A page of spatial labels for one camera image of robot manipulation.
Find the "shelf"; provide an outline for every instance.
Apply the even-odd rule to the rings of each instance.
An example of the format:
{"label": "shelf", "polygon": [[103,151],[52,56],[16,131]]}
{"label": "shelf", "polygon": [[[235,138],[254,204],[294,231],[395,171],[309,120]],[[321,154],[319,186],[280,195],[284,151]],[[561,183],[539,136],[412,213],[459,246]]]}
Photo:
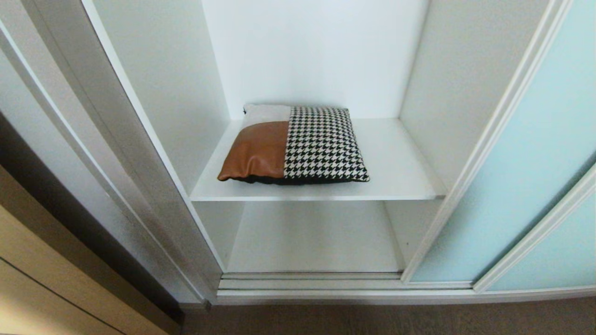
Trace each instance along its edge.
{"label": "shelf", "polygon": [[227,272],[403,269],[381,201],[259,201],[246,203]]}
{"label": "shelf", "polygon": [[217,180],[241,120],[230,122],[191,193],[192,201],[428,200],[445,186],[399,119],[353,119],[370,182],[327,185],[265,185]]}

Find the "gray floor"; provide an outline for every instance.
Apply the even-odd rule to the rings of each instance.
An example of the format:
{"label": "gray floor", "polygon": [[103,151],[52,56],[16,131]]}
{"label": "gray floor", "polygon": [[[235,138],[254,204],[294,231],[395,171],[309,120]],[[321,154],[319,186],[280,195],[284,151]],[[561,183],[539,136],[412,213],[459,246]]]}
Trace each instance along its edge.
{"label": "gray floor", "polygon": [[596,298],[439,306],[214,306],[190,334],[596,334]]}

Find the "bottom shelf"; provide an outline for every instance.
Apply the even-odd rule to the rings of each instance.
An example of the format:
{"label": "bottom shelf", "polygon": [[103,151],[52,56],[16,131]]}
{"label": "bottom shelf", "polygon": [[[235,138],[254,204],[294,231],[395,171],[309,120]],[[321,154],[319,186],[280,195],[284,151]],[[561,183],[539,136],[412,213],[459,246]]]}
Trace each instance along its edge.
{"label": "bottom shelf", "polygon": [[227,272],[398,272],[382,201],[248,202]]}

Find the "closet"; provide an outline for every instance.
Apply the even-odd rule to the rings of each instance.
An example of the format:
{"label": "closet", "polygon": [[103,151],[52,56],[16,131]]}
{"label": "closet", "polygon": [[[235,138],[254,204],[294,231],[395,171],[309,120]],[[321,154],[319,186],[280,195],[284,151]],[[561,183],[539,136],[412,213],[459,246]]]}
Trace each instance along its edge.
{"label": "closet", "polygon": [[[252,278],[415,269],[495,139],[502,97],[546,7],[83,4],[224,274]],[[371,181],[218,181],[245,103],[349,108]]]}

